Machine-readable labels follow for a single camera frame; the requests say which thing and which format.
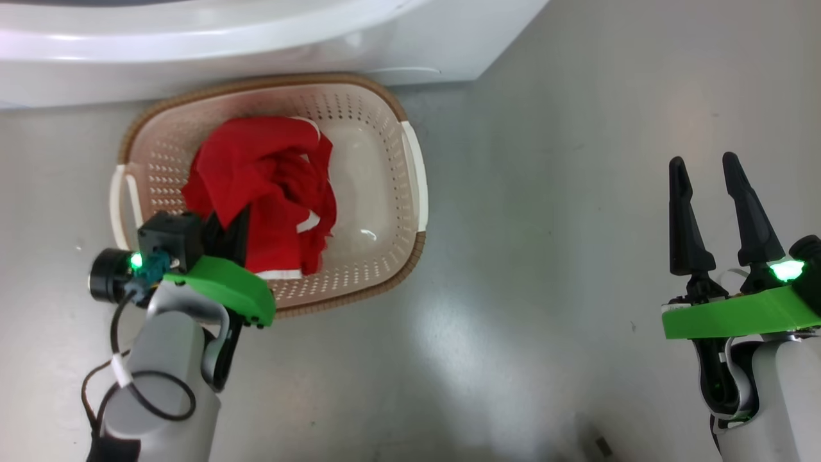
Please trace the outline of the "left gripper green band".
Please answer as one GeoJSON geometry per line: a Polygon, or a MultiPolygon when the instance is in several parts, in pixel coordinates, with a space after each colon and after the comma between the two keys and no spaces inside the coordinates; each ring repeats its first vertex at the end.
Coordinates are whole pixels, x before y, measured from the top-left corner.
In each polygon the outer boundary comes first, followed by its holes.
{"type": "Polygon", "coordinates": [[[275,319],[275,296],[267,282],[246,268],[250,206],[238,213],[226,229],[226,259],[224,230],[217,214],[209,214],[203,223],[203,254],[185,274],[167,272],[164,281],[183,283],[194,292],[222,304],[259,327],[270,327],[275,319]]]}

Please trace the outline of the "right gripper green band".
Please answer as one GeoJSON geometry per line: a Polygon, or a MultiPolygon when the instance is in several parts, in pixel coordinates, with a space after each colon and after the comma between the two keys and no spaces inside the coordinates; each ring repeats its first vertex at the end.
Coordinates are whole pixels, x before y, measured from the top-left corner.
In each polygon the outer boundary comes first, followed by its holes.
{"type": "MultiPolygon", "coordinates": [[[[735,204],[742,266],[766,264],[786,257],[782,243],[750,184],[737,154],[722,155],[729,196],[735,204]]],[[[819,327],[819,284],[812,280],[783,281],[777,275],[752,275],[745,289],[731,296],[709,275],[715,257],[706,250],[691,199],[692,184],[685,161],[669,161],[670,273],[692,275],[686,295],[663,306],[662,324],[668,339],[738,338],[819,327]]]]}

